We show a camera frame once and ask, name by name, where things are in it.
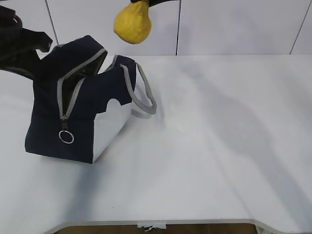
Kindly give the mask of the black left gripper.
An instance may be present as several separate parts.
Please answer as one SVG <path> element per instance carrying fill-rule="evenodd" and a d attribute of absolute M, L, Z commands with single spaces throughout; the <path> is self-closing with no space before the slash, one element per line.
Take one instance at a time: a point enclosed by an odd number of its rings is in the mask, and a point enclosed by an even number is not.
<path fill-rule="evenodd" d="M 37 50 L 47 53 L 53 40 L 45 32 L 23 28 L 15 10 L 0 7 L 0 69 L 35 73 L 40 64 Z"/>

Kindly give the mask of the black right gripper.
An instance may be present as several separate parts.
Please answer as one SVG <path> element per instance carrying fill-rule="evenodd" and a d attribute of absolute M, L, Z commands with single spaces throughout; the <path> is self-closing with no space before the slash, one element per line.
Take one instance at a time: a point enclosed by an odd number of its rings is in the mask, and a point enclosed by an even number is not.
<path fill-rule="evenodd" d="M 141 0 L 131 0 L 131 3 L 136 3 L 138 1 L 141 1 Z M 155 6 L 155 5 L 167 2 L 167 1 L 175 1 L 175 0 L 147 0 L 149 6 Z"/>

